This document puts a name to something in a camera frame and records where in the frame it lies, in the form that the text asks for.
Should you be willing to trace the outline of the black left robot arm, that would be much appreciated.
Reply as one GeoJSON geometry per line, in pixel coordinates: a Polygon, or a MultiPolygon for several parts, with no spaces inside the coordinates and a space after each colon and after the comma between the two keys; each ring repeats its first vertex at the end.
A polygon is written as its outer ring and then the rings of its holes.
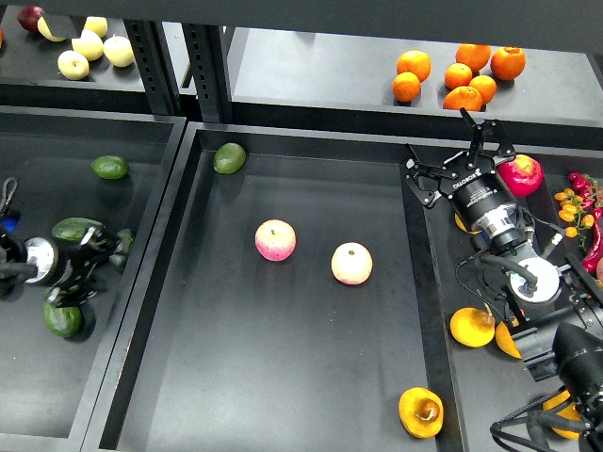
{"type": "Polygon", "coordinates": [[[134,234],[128,229],[114,233],[93,219],[65,218],[48,236],[22,240],[12,233],[19,219],[10,208],[17,186],[14,177],[1,185],[1,294],[24,284],[42,286],[51,306],[68,308],[103,291],[94,269],[109,262],[123,270],[134,234]]]}

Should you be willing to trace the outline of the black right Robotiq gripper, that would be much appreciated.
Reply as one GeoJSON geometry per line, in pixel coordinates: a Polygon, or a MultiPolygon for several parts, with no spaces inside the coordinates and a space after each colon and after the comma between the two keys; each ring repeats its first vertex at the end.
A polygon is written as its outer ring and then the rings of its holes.
{"type": "Polygon", "coordinates": [[[406,143],[410,156],[400,164],[400,179],[424,208],[433,208],[442,195],[465,226],[481,226],[486,218],[509,216],[517,206],[496,170],[514,160],[514,146],[499,120],[476,122],[464,107],[460,113],[473,134],[469,150],[453,155],[442,166],[432,166],[420,162],[406,143]],[[422,188],[419,180],[423,178],[440,183],[440,191],[439,186],[422,188]]]}

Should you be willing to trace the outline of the yellow pear beside arm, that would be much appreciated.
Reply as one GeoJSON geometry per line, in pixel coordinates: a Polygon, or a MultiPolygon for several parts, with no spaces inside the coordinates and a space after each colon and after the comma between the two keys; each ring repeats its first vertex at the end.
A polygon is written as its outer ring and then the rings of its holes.
{"type": "Polygon", "coordinates": [[[505,354],[515,359],[522,359],[522,355],[504,322],[499,322],[495,328],[495,341],[498,348],[505,354]]]}

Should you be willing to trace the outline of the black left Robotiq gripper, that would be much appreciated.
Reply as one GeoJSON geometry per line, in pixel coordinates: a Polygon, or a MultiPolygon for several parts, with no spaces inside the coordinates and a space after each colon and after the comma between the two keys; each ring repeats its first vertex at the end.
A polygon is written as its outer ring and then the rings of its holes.
{"type": "Polygon", "coordinates": [[[79,243],[56,240],[57,263],[45,301],[54,307],[78,307],[102,291],[102,281],[90,276],[92,266],[108,261],[118,247],[117,233],[89,226],[79,243]]]}

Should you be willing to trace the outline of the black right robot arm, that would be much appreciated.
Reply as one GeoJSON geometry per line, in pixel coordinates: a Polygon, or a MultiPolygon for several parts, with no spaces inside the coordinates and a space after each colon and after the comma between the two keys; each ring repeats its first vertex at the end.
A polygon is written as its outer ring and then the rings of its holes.
{"type": "Polygon", "coordinates": [[[507,327],[535,380],[560,379],[577,420],[540,412],[536,420],[574,430],[602,447],[602,291],[587,259],[559,255],[565,232],[539,218],[545,176],[523,169],[501,122],[469,122],[461,150],[426,155],[410,150],[400,178],[425,208],[445,201],[469,232],[448,253],[449,276],[481,299],[507,327]]]}

